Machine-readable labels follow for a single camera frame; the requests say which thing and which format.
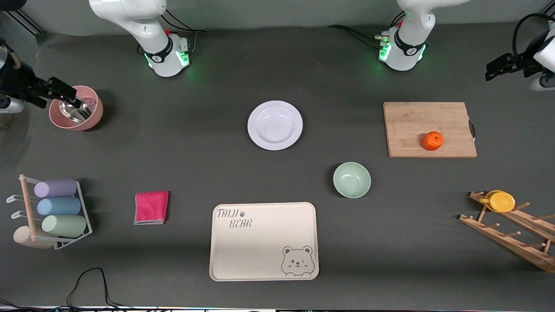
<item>drying rack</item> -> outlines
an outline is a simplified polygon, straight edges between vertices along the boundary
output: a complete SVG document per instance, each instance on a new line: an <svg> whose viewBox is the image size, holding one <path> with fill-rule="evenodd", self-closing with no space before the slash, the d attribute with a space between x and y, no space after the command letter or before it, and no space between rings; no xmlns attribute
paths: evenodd
<svg viewBox="0 0 555 312"><path fill-rule="evenodd" d="M37 229L35 227L34 221L35 220L42 221L42 219L37 219L33 217L33 209L32 209L31 202L38 202L38 199L40 198L29 196L29 188L27 183L37 184L42 181L36 180L33 178L28 178L23 174L19 175L19 181L21 182L21 191L23 195L12 195L6 199L6 202L11 203L15 200L22 200L25 202L25 214L27 215L27 223L29 225L29 233L31 235L31 241L33 242L39 241L39 240L55 241L56 244L54 245L54 249L58 250L58 249L67 247L75 243L76 241L83 239L85 236L89 236L93 233L93 228L90 226L89 215L87 214L87 209L85 207L85 202L83 200L83 192L81 190L81 185L79 184L79 182L75 181L75 184L77 185L77 193L79 194L79 200L81 201L81 211L79 212L79 215L82 215L85 218L85 221L87 222L87 226L85 227L85 230L82 232L81 235L79 235L76 238L58 238L58 237L47 237L47 236L37 235ZM19 217L23 217L21 211L15 212L12 214L12 219L16 219Z"/></svg>
<svg viewBox="0 0 555 312"><path fill-rule="evenodd" d="M480 202L480 199L484 198L483 193L484 192L479 192L479 193L472 192L470 193L470 198L477 202ZM522 208L527 207L529 205L530 203L524 203L522 205L519 205L513 208L509 212L504 212L499 214L509 219L510 221L515 222L521 227L529 230L530 232L540 236L541 238L545 239L546 240L545 243L525 244L513 238L514 236L520 235L521 234L520 231L503 234L495 229L500 225L499 223L487 224L487 225L482 224L483 216L488 210L488 208L485 205L482 208L482 211L480 212L476 220L474 220L473 216L468 217L463 214L459 217L459 220L465 223L466 225L468 225L469 227L473 228L474 230L494 240L498 244L509 249L510 251L521 256L522 258L528 260L529 262L538 266L544 271L555 273L555 255L549 255L547 253L549 251L549 247L551 246L552 242L555 241L555 235L550 233L550 232L555 233L555 225L545 221L547 219L555 218L555 214L544 215L541 217L534 217L532 215L529 215L527 213L520 211Z"/></svg>

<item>wooden cutting board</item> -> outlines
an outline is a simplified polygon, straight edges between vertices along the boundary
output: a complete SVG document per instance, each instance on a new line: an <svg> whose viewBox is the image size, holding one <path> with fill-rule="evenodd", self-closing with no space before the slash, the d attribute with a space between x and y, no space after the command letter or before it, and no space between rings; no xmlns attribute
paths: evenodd
<svg viewBox="0 0 555 312"><path fill-rule="evenodd" d="M474 158L476 147L464 103L384 103L387 148L390 157ZM433 151L421 145L422 137L437 131L443 145Z"/></svg>

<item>gray tabletop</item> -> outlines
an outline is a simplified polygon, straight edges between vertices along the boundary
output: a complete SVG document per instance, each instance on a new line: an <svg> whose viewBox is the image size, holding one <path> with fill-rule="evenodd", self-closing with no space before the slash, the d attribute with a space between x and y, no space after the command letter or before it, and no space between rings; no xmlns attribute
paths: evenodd
<svg viewBox="0 0 555 312"><path fill-rule="evenodd" d="M21 192L20 173L80 180L94 234L62 250L23 247L12 234L25 221L9 218L23 205L5 204L1 297L61 305L82 271L101 266L110 296L127 305L553 310L555 275L456 219L478 213L472 190L506 190L531 202L531 214L553 213L553 93L529 90L520 73L484 80L485 65L509 51L513 27L439 26L410 72L388 69L339 29L209 32L173 78L157 77L131 36L42 37L36 74L94 88L105 116L75 133L51 125L46 110L18 114L2 150L0 198ZM249 113L273 99L305 122L300 140L278 152L246 131ZM388 101L466 102L478 157L389 158ZM372 175L360 199L331 185L347 161ZM133 225L135 193L153 190L171 191L166 224ZM316 279L211 280L214 207L302 201L317 211ZM495 215L485 222L495 220L516 230ZM74 303L103 303L99 274L82 280Z"/></svg>

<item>dish towel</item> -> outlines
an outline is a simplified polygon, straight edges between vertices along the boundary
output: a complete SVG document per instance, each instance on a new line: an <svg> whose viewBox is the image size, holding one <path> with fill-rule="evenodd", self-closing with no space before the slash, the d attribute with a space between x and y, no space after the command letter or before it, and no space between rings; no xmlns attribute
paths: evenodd
<svg viewBox="0 0 555 312"><path fill-rule="evenodd" d="M135 225L164 224L168 210L167 190L135 195Z"/></svg>

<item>gray wall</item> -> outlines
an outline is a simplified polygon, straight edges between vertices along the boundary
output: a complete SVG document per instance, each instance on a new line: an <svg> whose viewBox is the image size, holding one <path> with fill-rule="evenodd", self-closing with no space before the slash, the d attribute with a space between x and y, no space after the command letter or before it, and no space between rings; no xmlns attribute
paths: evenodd
<svg viewBox="0 0 555 312"><path fill-rule="evenodd" d="M6 40L22 61L34 65L38 52L35 36L5 12L0 12L0 37Z"/></svg>
<svg viewBox="0 0 555 312"><path fill-rule="evenodd" d="M444 24L512 22L539 12L549 2L471 0L434 12L438 23ZM168 8L186 24L204 29L385 25L400 11L395 0L168 0ZM77 36L125 33L95 16L88 0L28 0L23 10L48 32Z"/></svg>

